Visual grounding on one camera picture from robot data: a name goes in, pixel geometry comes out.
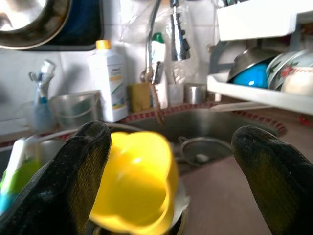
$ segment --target white shelf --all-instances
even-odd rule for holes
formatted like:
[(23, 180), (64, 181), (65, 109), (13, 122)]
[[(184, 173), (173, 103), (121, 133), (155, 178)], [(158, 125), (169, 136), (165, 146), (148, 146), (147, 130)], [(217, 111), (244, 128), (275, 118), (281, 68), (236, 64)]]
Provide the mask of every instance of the white shelf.
[(228, 73), (211, 74), (207, 77), (207, 90), (229, 97), (266, 104), (298, 113), (313, 115), (313, 97), (287, 94), (267, 89), (226, 83)]
[(313, 0), (250, 0), (217, 10), (220, 40), (281, 37), (313, 22)]

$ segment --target red countertop edge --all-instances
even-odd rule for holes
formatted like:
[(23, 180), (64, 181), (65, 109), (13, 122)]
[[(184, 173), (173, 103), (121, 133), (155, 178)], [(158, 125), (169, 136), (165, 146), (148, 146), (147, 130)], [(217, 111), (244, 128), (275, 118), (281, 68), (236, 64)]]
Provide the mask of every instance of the red countertop edge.
[[(185, 111), (185, 110), (190, 110), (190, 109), (197, 109), (197, 108), (201, 108), (201, 109), (208, 108), (208, 109), (210, 109), (215, 105), (217, 105), (217, 104), (213, 103), (213, 102), (207, 102), (207, 103), (202, 103), (202, 104), (182, 104), (179, 106), (174, 106), (174, 107), (169, 107), (167, 109), (163, 109), (162, 113), (164, 115), (167, 115), (167, 114), (172, 114), (175, 112), (180, 112), (180, 111)], [(236, 115), (244, 116), (245, 118), (252, 119), (254, 121), (264, 123), (266, 125), (274, 127), (278, 131), (278, 137), (282, 137), (287, 133), (287, 128), (284, 126), (284, 124), (282, 124), (279, 121), (276, 121), (274, 119), (268, 118), (266, 116), (254, 114), (253, 112), (249, 112), (249, 111), (233, 111), (232, 113), (234, 113)], [(155, 117), (154, 111), (147, 110), (147, 111), (142, 111), (140, 113), (130, 114), (126, 118), (121, 120), (119, 123), (126, 124), (128, 122), (137, 121), (137, 120), (141, 120), (141, 119), (145, 119), (145, 118), (153, 118), (153, 117)], [(66, 140), (69, 136), (70, 136), (70, 134), (67, 134), (67, 135), (59, 136), (59, 138)], [(0, 148), (11, 146), (14, 144), (14, 142), (15, 142), (15, 140), (2, 142), (2, 143), (0, 143)]]

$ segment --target sink strainer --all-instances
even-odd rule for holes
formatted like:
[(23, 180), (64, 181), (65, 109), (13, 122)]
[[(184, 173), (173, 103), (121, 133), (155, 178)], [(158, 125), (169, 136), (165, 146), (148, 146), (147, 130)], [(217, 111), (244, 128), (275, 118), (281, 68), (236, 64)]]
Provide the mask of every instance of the sink strainer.
[(205, 163), (232, 155), (230, 144), (211, 137), (187, 139), (179, 137), (181, 142), (180, 158), (191, 166), (200, 167)]

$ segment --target countertop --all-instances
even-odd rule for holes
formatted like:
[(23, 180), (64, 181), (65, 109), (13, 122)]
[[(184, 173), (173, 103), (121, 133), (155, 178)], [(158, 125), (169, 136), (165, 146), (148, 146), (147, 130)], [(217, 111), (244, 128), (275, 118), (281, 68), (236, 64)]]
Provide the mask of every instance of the countertop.
[[(287, 128), (281, 140), (295, 146), (313, 163), (313, 128), (286, 111), (255, 111), (272, 116)], [(246, 177), (230, 156), (182, 177), (191, 196), (186, 235), (271, 235)]]

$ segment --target yellow plastic cup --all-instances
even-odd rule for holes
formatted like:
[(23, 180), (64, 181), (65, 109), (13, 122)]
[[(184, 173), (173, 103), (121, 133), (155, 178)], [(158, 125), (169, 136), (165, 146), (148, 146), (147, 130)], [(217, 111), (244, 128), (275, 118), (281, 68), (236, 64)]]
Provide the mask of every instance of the yellow plastic cup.
[(169, 142), (154, 132), (116, 132), (111, 137), (90, 220), (118, 233), (164, 234), (173, 221), (179, 181)]

